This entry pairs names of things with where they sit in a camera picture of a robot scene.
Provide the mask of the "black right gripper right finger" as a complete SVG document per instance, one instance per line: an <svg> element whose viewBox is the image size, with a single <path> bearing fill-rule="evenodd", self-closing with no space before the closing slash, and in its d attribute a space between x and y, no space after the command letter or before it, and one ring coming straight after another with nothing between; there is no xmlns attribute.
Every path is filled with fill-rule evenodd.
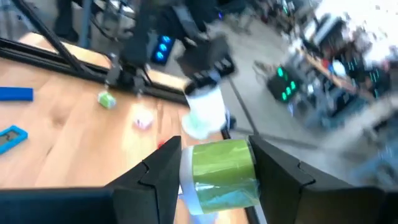
<svg viewBox="0 0 398 224"><path fill-rule="evenodd" d="M249 136L267 223L389 224L392 191L356 187Z"/></svg>

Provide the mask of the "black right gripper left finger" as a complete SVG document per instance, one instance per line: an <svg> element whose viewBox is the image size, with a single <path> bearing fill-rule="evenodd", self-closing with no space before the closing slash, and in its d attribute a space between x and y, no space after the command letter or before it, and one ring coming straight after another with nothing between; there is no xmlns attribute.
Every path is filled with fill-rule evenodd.
<svg viewBox="0 0 398 224"><path fill-rule="evenodd" d="M174 222L182 157L181 137L174 136L138 165L110 182L118 223Z"/></svg>

